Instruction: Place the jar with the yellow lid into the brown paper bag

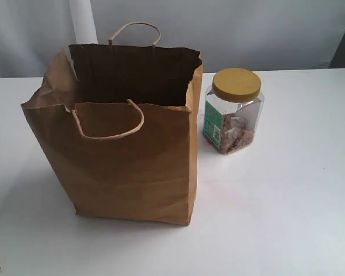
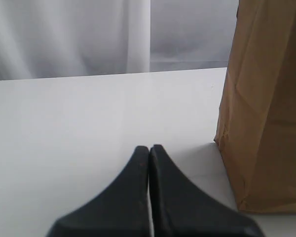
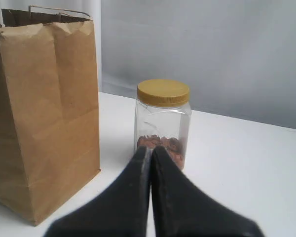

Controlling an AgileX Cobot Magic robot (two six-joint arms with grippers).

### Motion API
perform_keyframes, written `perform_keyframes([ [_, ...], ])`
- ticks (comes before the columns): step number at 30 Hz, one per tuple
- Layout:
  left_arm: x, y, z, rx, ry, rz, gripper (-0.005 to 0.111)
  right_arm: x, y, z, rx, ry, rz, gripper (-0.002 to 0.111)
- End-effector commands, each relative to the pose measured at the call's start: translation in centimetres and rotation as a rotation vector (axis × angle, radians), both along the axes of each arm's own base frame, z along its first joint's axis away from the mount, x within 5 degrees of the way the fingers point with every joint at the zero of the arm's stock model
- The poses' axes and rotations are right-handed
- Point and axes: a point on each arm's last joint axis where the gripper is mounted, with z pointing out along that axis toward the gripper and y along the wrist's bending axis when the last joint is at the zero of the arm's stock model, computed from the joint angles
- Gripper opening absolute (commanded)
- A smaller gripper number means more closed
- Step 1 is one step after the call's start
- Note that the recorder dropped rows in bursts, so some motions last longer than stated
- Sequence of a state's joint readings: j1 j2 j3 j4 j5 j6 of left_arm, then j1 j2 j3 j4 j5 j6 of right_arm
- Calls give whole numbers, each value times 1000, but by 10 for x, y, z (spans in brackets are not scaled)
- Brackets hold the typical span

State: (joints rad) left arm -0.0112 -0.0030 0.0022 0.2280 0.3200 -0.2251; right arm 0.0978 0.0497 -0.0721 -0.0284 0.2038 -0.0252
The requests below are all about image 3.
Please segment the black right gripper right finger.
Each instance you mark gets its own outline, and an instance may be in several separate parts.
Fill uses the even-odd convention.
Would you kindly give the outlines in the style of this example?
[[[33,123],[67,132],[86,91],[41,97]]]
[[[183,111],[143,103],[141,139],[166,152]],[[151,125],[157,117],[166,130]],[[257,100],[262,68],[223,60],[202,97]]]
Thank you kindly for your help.
[[[163,147],[150,165],[155,234],[158,237],[262,237],[252,220],[237,214],[198,189]]]

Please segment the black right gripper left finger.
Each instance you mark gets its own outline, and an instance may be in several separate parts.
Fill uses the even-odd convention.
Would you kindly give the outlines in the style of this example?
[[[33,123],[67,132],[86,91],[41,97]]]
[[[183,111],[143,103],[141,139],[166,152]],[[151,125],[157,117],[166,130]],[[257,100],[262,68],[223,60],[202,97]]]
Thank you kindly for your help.
[[[150,150],[139,147],[102,193],[54,221],[46,237],[144,237],[150,193]]]

